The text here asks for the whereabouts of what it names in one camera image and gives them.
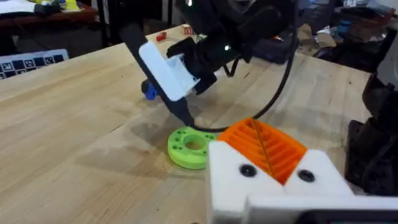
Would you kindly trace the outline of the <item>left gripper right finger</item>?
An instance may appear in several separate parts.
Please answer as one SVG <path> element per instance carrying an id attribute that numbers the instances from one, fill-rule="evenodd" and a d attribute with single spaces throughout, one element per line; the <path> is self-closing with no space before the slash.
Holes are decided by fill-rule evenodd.
<path id="1" fill-rule="evenodd" d="M 268 171 L 260 171 L 255 183 L 267 195 L 352 197 L 353 191 L 328 157 L 309 149 L 282 131 L 251 121 L 261 143 Z"/>

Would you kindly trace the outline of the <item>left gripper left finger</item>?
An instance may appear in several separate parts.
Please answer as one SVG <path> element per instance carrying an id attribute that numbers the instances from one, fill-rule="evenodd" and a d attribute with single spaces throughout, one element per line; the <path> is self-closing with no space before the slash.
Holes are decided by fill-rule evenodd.
<path id="1" fill-rule="evenodd" d="M 241 223 L 250 195 L 282 195 L 266 157 L 266 141 L 274 128 L 244 119 L 210 143 L 206 168 L 206 220 L 208 223 Z"/>

